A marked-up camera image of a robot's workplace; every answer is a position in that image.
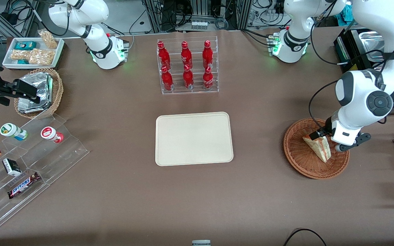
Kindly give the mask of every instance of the round wicker basket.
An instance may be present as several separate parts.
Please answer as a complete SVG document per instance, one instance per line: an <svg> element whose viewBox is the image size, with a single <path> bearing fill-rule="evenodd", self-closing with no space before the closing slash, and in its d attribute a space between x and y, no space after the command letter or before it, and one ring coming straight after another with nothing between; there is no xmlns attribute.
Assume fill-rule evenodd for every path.
<svg viewBox="0 0 394 246"><path fill-rule="evenodd" d="M316 119L324 126L325 121ZM328 138L331 158L322 162L314 151L302 139L317 129L311 118L299 120L292 124L284 136L284 152L290 164L303 175L313 179L330 179L339 175L349 162L349 151L337 152L337 143Z"/></svg>
<svg viewBox="0 0 394 246"><path fill-rule="evenodd" d="M53 115L53 113L56 112L57 108L59 107L59 104L62 99L62 94L63 94L63 84L62 84L62 80L61 80L59 74L52 68L34 69L33 71L29 72L28 74L39 73L39 72L49 73L51 75L51 77L53 78L53 104L47 110L42 112L42 114L40 116L41 118L45 118L50 115ZM17 109L18 103L19 103L19 99L15 98L14 99L14 110L16 110L16 112L23 117L33 119L34 117L36 117L37 115L39 115L41 113L41 112L34 112L34 113L27 113L27 114L21 113Z"/></svg>

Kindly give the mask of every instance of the white box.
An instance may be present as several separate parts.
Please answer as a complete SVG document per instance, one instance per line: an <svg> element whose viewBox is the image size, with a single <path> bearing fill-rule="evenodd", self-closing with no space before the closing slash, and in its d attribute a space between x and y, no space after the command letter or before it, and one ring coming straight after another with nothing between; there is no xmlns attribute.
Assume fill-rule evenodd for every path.
<svg viewBox="0 0 394 246"><path fill-rule="evenodd" d="M17 60L10 59L10 55L12 50L17 42L25 42L25 41L36 41L36 48L41 50L50 50L45 43L43 42L42 38L14 38L11 41L10 47L4 57L3 66L9 69L37 69L37 68L53 68L56 67L57 62L61 56L63 46L65 41L61 38L55 38L57 41L57 48L56 48L56 55L54 56L53 62L49 66L39 65L39 64L18 64Z"/></svg>

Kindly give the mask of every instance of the red bottle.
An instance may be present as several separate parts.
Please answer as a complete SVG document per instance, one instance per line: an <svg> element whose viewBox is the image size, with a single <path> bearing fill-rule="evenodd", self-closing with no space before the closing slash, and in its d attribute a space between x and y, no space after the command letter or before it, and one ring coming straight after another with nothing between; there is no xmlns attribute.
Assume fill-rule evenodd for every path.
<svg viewBox="0 0 394 246"><path fill-rule="evenodd" d="M164 83L164 88L167 91L174 90L174 84L172 82L171 73L169 73L169 71L168 71L166 66L162 66L161 70L162 70L162 82Z"/></svg>
<svg viewBox="0 0 394 246"><path fill-rule="evenodd" d="M203 68L212 67L212 49L211 49L211 41L205 41L205 48L203 49Z"/></svg>
<svg viewBox="0 0 394 246"><path fill-rule="evenodd" d="M203 75L203 89L210 90L212 88L214 76L211 73L211 67L206 67Z"/></svg>
<svg viewBox="0 0 394 246"><path fill-rule="evenodd" d="M185 67L183 67L183 69L185 70L183 72L183 81L185 81L185 87L188 90L192 90L194 88L194 76L193 76L193 72L191 72L191 69L189 68L189 65L185 65Z"/></svg>
<svg viewBox="0 0 394 246"><path fill-rule="evenodd" d="M182 62L183 66L189 65L189 68L193 68L193 58L191 56L191 51L188 48L188 42L183 41L182 42L182 53L180 53L182 56Z"/></svg>
<svg viewBox="0 0 394 246"><path fill-rule="evenodd" d="M158 42L159 48L159 58L161 59L162 66L166 66L168 70L171 69L171 59L169 58L169 53L165 48L164 42Z"/></svg>

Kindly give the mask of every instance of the clear acrylic shelf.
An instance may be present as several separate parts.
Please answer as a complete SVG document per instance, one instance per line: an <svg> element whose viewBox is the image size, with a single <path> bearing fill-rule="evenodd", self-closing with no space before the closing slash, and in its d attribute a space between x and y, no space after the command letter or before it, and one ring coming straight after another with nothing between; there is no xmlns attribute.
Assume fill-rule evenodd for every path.
<svg viewBox="0 0 394 246"><path fill-rule="evenodd" d="M214 76L214 85L210 91L204 90L203 88L203 74L205 68L203 68L203 49L205 47L205 41L211 41L211 49L213 51L213 63L212 63L212 75ZM162 83L162 65L159 59L159 48L157 49L156 56L158 58L159 68L159 79L161 82L161 91L163 95L173 94L190 94L190 93L208 93L219 91L219 42L217 36L213 37L199 37L199 38L183 38L183 39L158 39L163 41L165 48L167 49L171 59L171 70L172 80L174 83L174 90L167 91L164 89ZM183 63L180 53L182 52L182 42L187 41L188 47L192 54L193 68L191 71L194 75L194 88L188 90L185 87L183 81Z"/></svg>
<svg viewBox="0 0 394 246"><path fill-rule="evenodd" d="M70 134L64 123L65 120L56 114L49 117L38 115L21 127L28 132L27 139L17 141L7 137L2 141L0 146L3 152L0 156L0 226L89 153L80 140ZM51 126L61 132L64 140L61 143L54 143L43 139L40 131L46 126ZM16 161L22 174L16 177L8 175L2 164L5 158ZM9 199L7 192L35 172L41 179L35 181L27 190L13 199Z"/></svg>

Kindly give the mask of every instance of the yogurt bottle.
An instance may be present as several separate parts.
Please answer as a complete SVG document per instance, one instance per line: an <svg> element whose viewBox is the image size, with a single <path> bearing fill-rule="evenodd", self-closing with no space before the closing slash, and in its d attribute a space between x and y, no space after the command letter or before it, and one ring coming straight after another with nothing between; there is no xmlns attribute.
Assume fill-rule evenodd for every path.
<svg viewBox="0 0 394 246"><path fill-rule="evenodd" d="M12 123L5 123L1 126L0 133L5 137L12 137L19 141L25 140L28 137L27 131Z"/></svg>

